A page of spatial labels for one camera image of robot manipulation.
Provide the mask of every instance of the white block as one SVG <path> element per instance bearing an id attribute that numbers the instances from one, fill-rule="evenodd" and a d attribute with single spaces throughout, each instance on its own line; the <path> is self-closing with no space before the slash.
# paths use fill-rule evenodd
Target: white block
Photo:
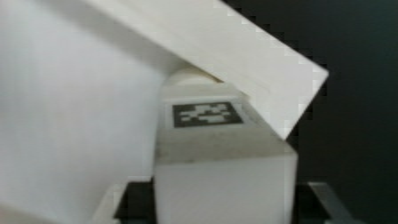
<path id="1" fill-rule="evenodd" d="M 176 105 L 206 102 L 213 108 L 226 106 L 242 122 L 195 126 L 190 121 L 187 127 L 178 127 Z M 288 224 L 297 153 L 243 95 L 226 84 L 167 88 L 162 108 L 155 165 L 158 223 Z M 203 113 L 199 116 L 219 116 L 210 111 Z"/>

